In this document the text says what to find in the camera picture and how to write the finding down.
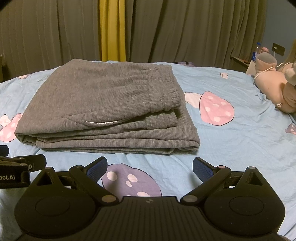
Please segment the wooden nightstand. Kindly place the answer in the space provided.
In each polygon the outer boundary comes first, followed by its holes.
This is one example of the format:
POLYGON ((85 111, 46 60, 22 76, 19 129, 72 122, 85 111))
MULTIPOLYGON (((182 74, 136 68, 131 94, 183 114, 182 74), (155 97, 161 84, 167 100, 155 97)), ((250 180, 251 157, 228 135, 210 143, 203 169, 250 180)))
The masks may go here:
POLYGON ((246 73, 247 75, 255 75, 256 73, 254 61, 248 62, 238 57, 231 57, 230 69, 246 73))

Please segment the yellow curtain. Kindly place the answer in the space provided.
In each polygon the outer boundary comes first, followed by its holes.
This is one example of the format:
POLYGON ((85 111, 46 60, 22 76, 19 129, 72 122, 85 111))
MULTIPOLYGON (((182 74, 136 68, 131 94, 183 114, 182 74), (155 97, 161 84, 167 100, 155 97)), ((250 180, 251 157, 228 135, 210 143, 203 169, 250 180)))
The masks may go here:
POLYGON ((102 61, 125 61, 125 1, 99 2, 102 61))

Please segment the grey curtain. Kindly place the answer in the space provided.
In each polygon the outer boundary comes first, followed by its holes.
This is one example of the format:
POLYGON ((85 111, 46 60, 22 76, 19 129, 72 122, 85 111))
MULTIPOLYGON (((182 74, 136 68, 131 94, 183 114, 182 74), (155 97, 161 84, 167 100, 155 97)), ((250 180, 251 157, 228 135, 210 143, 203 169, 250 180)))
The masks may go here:
MULTIPOLYGON (((100 1, 1 1, 1 81, 101 60, 100 1)), ((125 1, 130 62, 227 68, 263 37, 266 1, 125 1)))

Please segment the light blue mushroom bedsheet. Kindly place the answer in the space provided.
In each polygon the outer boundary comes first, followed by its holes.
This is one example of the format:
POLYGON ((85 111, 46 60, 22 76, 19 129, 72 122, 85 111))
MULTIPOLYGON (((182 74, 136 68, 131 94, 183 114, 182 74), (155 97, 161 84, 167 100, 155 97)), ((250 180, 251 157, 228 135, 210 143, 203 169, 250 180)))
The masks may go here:
MULTIPOLYGON (((230 102, 234 119, 214 126, 202 121, 200 111, 187 105, 198 130, 201 145, 196 153, 99 154, 48 152, 23 145, 16 138, 8 143, 9 156, 43 154, 48 166, 68 171, 74 165, 87 165, 100 156, 108 161, 108 171, 98 182, 119 197, 162 195, 178 199, 202 182, 192 171, 195 157, 213 166, 225 165, 234 171, 255 166, 266 178, 285 205, 285 219, 279 234, 295 240, 295 126, 288 114, 275 109, 253 84, 253 78, 242 72, 211 67, 187 67, 171 64, 184 92, 203 94, 209 91, 230 102)), ((5 121, 23 113, 39 87, 56 68, 19 76, 1 83, 1 117, 5 121)), ((14 209, 26 189, 1 189, 1 240, 16 240, 20 231, 14 209)))

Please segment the pink plush toy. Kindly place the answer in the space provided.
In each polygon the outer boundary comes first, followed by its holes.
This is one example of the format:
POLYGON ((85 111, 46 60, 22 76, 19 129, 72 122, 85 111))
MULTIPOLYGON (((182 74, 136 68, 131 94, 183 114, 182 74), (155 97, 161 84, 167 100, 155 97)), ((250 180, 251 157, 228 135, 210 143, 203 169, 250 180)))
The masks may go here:
POLYGON ((278 64, 267 52, 257 55, 254 84, 277 109, 295 113, 295 63, 278 64))

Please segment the black wall socket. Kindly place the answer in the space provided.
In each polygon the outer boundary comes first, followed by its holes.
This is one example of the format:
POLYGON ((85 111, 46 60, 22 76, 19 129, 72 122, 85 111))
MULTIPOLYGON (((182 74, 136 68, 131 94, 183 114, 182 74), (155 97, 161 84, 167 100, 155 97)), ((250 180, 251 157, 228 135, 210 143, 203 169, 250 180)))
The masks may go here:
POLYGON ((273 43, 272 51, 275 54, 279 54, 280 56, 284 56, 284 54, 285 54, 285 47, 283 47, 283 46, 281 46, 279 44, 273 43))

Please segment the grey sweatpants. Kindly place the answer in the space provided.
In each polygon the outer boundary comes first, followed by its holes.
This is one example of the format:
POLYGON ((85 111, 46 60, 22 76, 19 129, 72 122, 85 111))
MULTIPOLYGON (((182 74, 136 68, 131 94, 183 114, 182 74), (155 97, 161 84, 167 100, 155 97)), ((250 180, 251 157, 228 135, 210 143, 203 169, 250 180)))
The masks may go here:
POLYGON ((191 153, 200 146, 171 65, 73 59, 41 85, 18 122, 24 144, 98 153, 191 153))

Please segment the plastic water bottle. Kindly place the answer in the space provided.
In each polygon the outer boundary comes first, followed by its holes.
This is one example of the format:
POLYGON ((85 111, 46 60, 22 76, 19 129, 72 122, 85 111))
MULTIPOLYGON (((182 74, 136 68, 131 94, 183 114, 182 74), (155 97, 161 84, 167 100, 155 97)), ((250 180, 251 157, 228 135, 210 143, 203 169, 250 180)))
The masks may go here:
POLYGON ((251 58, 252 61, 256 60, 257 55, 259 54, 260 48, 261 48, 261 44, 260 44, 260 42, 257 42, 256 47, 255 47, 255 49, 254 49, 254 51, 252 53, 252 58, 251 58))

